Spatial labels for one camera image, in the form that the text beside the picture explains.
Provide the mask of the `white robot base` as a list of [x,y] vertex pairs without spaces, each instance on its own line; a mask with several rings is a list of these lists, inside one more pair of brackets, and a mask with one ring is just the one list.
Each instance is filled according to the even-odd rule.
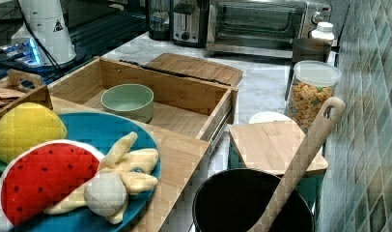
[[22,26],[0,46],[0,65],[27,72],[61,72],[83,61],[85,51],[71,42],[61,0],[0,0],[0,19],[13,15]]

